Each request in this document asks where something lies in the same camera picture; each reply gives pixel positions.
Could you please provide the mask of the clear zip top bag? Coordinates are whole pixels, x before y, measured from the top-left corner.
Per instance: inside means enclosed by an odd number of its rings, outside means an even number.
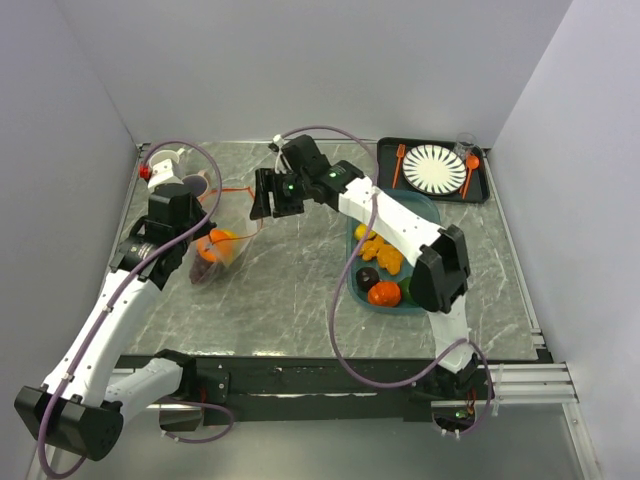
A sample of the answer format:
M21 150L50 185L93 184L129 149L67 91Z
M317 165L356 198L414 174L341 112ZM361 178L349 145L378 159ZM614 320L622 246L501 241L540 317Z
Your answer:
M204 285L224 273L262 230L261 220L249 218L255 194L251 187L224 188L212 217L210 232L194 240L189 248L188 278L192 285Z

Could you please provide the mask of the orange tangerine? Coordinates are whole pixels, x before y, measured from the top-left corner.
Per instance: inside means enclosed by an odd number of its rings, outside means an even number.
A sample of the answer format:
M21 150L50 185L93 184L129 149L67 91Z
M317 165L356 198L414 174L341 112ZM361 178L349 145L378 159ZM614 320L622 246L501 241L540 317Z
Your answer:
M222 263L221 255L217 249L217 240L220 229L212 229L209 234L196 242L197 253L213 263Z

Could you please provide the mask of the red grape bunch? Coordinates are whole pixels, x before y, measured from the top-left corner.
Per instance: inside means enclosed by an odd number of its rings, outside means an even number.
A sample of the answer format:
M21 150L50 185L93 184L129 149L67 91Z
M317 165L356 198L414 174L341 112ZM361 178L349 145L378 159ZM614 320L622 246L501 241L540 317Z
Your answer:
M209 274L214 263L196 254L189 270L189 280L192 284L203 282Z

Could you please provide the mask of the yellow bumpy fruit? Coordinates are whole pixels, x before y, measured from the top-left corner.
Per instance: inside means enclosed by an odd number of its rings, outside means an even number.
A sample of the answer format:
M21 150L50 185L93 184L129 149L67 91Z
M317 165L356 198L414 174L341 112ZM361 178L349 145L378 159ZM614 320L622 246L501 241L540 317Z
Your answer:
M217 249L221 255L221 262L229 267L236 257L236 244L238 236L231 230L220 229L217 240Z

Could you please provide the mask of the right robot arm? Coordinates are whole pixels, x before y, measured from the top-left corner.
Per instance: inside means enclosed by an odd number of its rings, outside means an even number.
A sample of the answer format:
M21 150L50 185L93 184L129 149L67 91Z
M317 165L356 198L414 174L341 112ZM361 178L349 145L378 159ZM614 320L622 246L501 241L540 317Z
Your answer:
M276 165L255 173L251 219L298 215L312 199L389 241L413 268L409 292L428 313L436 357L420 373L388 386L409 386L441 368L439 390L449 398L463 396L472 387L481 355L469 339L466 320L470 266L462 230L413 213L351 163L330 163L308 135L291 140L276 136L270 148Z

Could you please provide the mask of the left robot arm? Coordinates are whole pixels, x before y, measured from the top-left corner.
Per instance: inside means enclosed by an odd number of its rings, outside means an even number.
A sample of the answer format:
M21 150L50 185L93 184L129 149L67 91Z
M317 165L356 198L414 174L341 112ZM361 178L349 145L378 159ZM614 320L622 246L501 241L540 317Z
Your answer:
M24 386L14 408L34 439L85 457L105 458L124 425L156 401L198 393L196 361L172 350L113 383L120 355L145 311L181 265L191 240L213 228L190 190L158 186L109 263L99 299L64 358L38 387Z

